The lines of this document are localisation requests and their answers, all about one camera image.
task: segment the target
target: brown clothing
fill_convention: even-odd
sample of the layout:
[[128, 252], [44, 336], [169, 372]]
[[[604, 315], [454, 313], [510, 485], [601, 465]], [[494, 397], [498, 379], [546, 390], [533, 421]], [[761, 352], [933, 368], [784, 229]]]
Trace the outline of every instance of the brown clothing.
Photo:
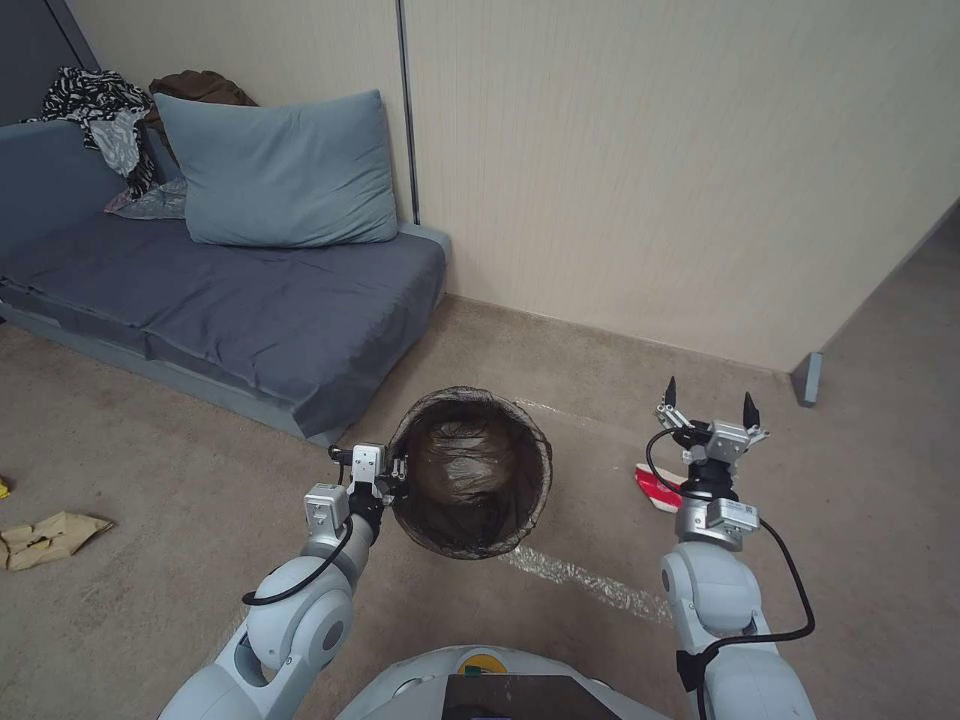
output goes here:
[[[235, 82], [227, 80], [220, 73], [213, 70], [184, 70], [176, 75], [167, 75], [150, 83], [150, 93], [163, 93], [181, 100], [197, 100], [217, 105], [247, 105], [257, 107], [257, 104]], [[147, 127], [160, 133], [163, 144], [173, 157], [173, 150], [167, 140], [167, 133], [163, 129], [163, 121], [157, 106], [150, 108], [150, 112], [143, 119]]]

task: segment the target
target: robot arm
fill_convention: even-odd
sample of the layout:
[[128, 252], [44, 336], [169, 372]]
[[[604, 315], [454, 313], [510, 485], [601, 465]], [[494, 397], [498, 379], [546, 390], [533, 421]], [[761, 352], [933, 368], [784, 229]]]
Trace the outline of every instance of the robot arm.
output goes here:
[[[687, 482], [670, 488], [683, 496], [676, 519], [680, 543], [661, 562], [682, 647], [677, 670], [684, 689], [696, 716], [704, 720], [813, 720], [803, 685], [775, 644], [812, 632], [812, 610], [782, 539], [733, 491], [737, 460], [769, 433], [760, 426], [760, 413], [749, 393], [742, 425], [688, 420], [676, 409], [676, 401], [676, 381], [671, 378], [654, 414], [667, 431], [673, 431], [688, 466]], [[654, 440], [647, 457], [659, 478], [650, 455]], [[743, 548], [744, 537], [761, 525], [780, 545], [797, 582], [807, 612], [807, 625], [801, 630], [771, 633], [757, 580], [733, 555]]]
[[[383, 503], [374, 480], [384, 456], [382, 446], [358, 445], [352, 457], [339, 458], [342, 465], [358, 463], [349, 492], [340, 485], [311, 488], [302, 554], [244, 597], [251, 606], [244, 622], [214, 663], [180, 688], [161, 720], [293, 717], [350, 632], [353, 592], [380, 529]], [[263, 668], [275, 673], [272, 679]]]

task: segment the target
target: zebra print clothing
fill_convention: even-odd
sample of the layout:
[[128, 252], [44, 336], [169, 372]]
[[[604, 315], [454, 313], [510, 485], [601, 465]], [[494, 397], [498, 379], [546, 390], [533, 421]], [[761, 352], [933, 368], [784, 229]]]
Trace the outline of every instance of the zebra print clothing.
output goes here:
[[[145, 112], [152, 105], [149, 95], [118, 72], [61, 67], [43, 98], [40, 117], [34, 120], [75, 122], [83, 130], [83, 146], [96, 150], [99, 148], [90, 131], [91, 120], [113, 120], [121, 110]], [[143, 131], [135, 126], [134, 135], [140, 158], [124, 179], [130, 196], [138, 198], [153, 185], [155, 168], [143, 144]]]

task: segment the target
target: yellow object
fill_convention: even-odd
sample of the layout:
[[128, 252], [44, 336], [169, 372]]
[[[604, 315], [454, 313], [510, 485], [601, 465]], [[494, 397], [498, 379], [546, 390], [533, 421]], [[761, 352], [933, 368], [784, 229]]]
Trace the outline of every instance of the yellow object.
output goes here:
[[470, 668], [472, 672], [479, 671], [481, 673], [505, 673], [507, 671], [507, 668], [502, 662], [497, 660], [493, 655], [487, 655], [485, 653], [471, 655], [464, 660], [463, 664], [457, 670], [457, 675], [466, 675], [467, 668]]
[[25, 570], [70, 557], [94, 535], [113, 527], [109, 520], [59, 512], [36, 525], [17, 525], [0, 532], [0, 552], [7, 570]]

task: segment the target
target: beige carpet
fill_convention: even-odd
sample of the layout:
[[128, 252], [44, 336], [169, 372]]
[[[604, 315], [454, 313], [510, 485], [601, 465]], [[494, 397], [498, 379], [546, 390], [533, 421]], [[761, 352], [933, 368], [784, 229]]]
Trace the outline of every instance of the beige carpet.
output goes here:
[[[528, 546], [661, 595], [672, 519], [631, 479], [657, 429], [650, 410], [671, 374], [696, 417], [736, 419], [749, 389], [774, 436], [738, 490], [806, 579], [818, 629], [782, 651], [814, 708], [951, 716], [958, 247], [930, 244], [871, 299], [830, 348], [815, 410], [780, 375], [448, 299], [347, 440], [386, 441], [413, 401], [448, 385], [523, 399], [556, 461]], [[673, 450], [660, 457], [679, 469]], [[320, 448], [0, 326], [0, 474], [15, 483], [0, 526], [61, 509], [117, 523], [68, 560], [0, 576], [0, 716], [154, 717], [239, 617], [240, 595], [298, 551], [303, 493], [334, 469]], [[757, 535], [745, 555], [772, 623], [797, 625], [772, 541]], [[350, 641], [300, 716], [333, 717], [387, 664], [468, 642], [550, 655], [684, 716], [667, 624], [483, 562], [431, 555], [385, 518]]]

